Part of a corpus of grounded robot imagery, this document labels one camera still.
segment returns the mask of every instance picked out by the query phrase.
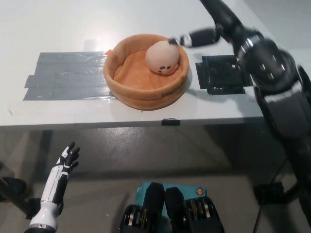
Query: yellow sticker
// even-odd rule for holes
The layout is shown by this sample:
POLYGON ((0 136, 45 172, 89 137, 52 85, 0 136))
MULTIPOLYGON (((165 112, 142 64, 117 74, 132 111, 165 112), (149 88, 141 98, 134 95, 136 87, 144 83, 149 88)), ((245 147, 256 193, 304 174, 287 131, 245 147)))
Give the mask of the yellow sticker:
POLYGON ((199 196, 202 196, 204 194, 204 189, 203 188, 197 188, 195 190, 196 194, 199 196))

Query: concrete floor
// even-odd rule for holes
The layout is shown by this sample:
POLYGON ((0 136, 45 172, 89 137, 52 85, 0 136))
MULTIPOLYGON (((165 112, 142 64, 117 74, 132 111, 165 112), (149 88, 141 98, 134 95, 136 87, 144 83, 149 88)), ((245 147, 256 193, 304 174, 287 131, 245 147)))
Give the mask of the concrete floor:
MULTIPOLYGON (((117 128, 0 133, 0 175, 23 178, 40 197, 49 171, 71 141, 81 147, 58 218, 60 233, 116 233, 142 181, 207 187, 226 233, 251 233, 258 206, 252 186, 267 183, 284 152, 264 124, 117 128)), ((280 179, 295 182, 287 166, 280 179)), ((0 233, 29 224, 10 203, 0 204, 0 233)), ((264 208, 258 233, 311 232, 297 201, 264 208)))

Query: black eyes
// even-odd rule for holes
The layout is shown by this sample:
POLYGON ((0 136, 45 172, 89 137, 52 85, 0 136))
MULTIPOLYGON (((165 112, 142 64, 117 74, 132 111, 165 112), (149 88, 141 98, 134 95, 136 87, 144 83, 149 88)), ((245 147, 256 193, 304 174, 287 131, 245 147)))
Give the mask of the black eyes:
MULTIPOLYGON (((171 68, 171 66, 167 67, 166 69, 170 69, 170 68, 171 68)), ((165 69, 165 67, 160 67, 160 69, 165 69)), ((159 73, 162 73, 161 70, 159 70, 158 72, 159 72, 159 73)))

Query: white plush toy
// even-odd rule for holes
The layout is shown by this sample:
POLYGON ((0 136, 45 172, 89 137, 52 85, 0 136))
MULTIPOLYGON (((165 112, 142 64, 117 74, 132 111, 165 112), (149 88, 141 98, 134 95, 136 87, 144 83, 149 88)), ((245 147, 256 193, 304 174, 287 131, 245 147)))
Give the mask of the white plush toy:
POLYGON ((146 63, 151 71, 158 74, 169 75, 176 70, 179 52, 175 45, 167 41, 159 41, 148 48, 146 63))

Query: teal object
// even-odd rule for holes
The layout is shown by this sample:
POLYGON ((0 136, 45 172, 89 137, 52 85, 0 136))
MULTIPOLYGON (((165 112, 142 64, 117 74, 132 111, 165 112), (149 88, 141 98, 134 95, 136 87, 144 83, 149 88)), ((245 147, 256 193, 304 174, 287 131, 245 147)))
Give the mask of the teal object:
MULTIPOLYGON (((135 205, 143 205, 146 189, 149 187, 150 184, 151 182, 144 182, 137 188, 135 205)), ((163 187, 164 190, 166 190, 167 188, 177 187, 184 195, 185 200, 206 196, 206 188, 201 186, 163 183, 163 187)), ((162 218, 160 220, 159 232, 161 233, 172 232, 171 223, 166 212, 165 204, 162 210, 162 218)))

